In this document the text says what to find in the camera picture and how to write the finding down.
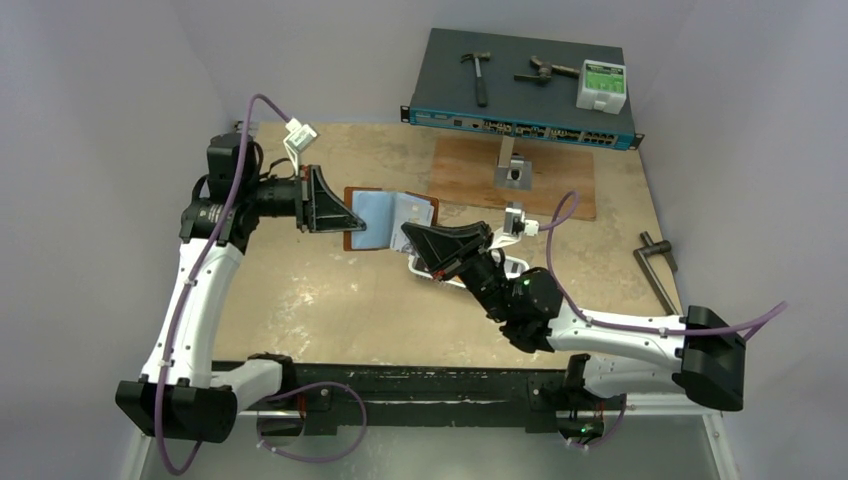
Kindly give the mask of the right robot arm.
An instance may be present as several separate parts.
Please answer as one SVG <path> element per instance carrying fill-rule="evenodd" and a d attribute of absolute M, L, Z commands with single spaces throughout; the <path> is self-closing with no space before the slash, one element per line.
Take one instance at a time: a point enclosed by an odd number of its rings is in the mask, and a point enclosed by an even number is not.
<path fill-rule="evenodd" d="M 406 222 L 401 229 L 428 274 L 436 281 L 459 278 L 511 345 L 525 353 L 572 353 L 569 364 L 577 370 L 561 381 L 569 404 L 663 392 L 713 410 L 742 410 L 747 342 L 713 310 L 690 306 L 684 315 L 667 316 L 582 310 L 546 268 L 508 277 L 484 222 Z"/>

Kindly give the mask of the white credit card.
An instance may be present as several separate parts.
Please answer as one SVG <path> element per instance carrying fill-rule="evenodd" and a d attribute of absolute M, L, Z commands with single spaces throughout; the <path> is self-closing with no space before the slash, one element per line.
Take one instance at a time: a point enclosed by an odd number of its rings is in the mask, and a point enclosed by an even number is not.
<path fill-rule="evenodd" d="M 414 254 L 411 241 L 402 230 L 405 223 L 429 226 L 432 224 L 434 207 L 430 203 L 400 199 L 396 201 L 394 221 L 390 237 L 389 249 L 404 254 Z"/>

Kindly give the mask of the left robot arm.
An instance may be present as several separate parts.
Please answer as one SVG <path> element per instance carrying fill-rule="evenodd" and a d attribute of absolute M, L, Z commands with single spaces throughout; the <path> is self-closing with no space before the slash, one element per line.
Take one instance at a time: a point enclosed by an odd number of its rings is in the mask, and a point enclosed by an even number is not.
<path fill-rule="evenodd" d="M 365 222 L 335 195 L 318 165 L 300 153 L 312 137 L 283 142 L 291 175 L 261 170 L 251 136 L 222 134 L 206 150 L 180 219 L 179 269 L 157 341 L 136 380 L 121 381 L 115 403 L 148 436 L 221 443 L 237 415 L 264 400 L 284 409 L 297 399 L 292 360 L 255 354 L 229 372 L 213 369 L 215 337 L 228 289 L 262 218 L 290 217 L 300 231 L 362 231 Z"/>

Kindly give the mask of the brown leather card holder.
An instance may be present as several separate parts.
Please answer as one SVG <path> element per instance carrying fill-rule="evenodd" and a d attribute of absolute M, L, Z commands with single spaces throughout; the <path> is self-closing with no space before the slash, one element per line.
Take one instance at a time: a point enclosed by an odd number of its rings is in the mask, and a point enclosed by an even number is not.
<path fill-rule="evenodd" d="M 367 228 L 359 232 L 345 232 L 343 234 L 343 249 L 345 251 L 390 250 L 389 243 L 394 221 L 394 209 L 396 201 L 400 199 L 430 203 L 435 212 L 432 224 L 429 226 L 437 223 L 440 201 L 436 197 L 410 191 L 346 187 L 344 190 L 345 204 L 367 223 Z"/>

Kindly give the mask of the white plastic basket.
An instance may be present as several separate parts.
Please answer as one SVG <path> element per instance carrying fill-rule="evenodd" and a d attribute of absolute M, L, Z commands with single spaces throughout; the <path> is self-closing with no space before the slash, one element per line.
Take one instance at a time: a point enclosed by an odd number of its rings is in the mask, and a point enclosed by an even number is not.
<path fill-rule="evenodd" d="M 467 249 L 468 246 L 474 247 L 489 247 L 492 243 L 492 240 L 488 237 L 484 237 L 482 240 L 469 240 L 469 241 L 460 241 L 459 249 L 463 248 Z M 409 270 L 424 279 L 434 280 L 434 277 L 431 275 L 428 265 L 425 260 L 419 256 L 419 252 L 412 241 L 408 241 L 403 246 L 403 251 L 409 254 Z M 529 264 L 514 256 L 509 256 L 506 254 L 501 254 L 498 251 L 492 255 L 493 260 L 496 264 L 500 264 L 503 269 L 506 277 L 508 279 L 516 278 L 523 272 L 527 271 L 530 266 Z M 456 286 L 461 289 L 465 289 L 464 283 L 461 281 L 458 275 L 455 275 L 451 279 L 447 280 L 447 283 L 452 286 Z"/>

